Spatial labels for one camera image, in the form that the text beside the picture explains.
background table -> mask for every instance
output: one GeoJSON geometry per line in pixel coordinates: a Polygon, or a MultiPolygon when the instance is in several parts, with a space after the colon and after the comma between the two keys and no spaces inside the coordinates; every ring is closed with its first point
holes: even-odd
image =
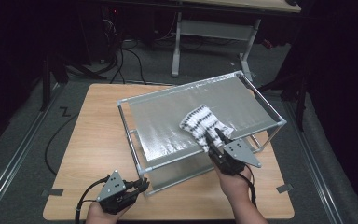
{"type": "MultiPolygon", "coordinates": [[[[43,214],[45,219],[74,219],[76,205],[86,188],[114,170],[118,170],[128,181],[138,179],[117,100],[165,88],[108,84],[90,86],[53,185],[54,189],[63,189],[62,196],[48,197],[43,214]]],[[[267,134],[261,133],[258,137],[261,140],[267,138],[267,134]]],[[[268,145],[257,157],[263,164],[262,168],[253,169],[258,209],[266,218],[293,217],[288,193],[279,193],[276,189],[284,182],[272,146],[268,145]]],[[[93,188],[86,199],[95,199],[102,186],[93,188]]],[[[89,205],[83,204],[82,219],[86,218],[89,205]]],[[[122,219],[232,218],[231,207],[220,189],[217,175],[211,171],[150,197],[139,195],[137,203],[122,219]]]]}

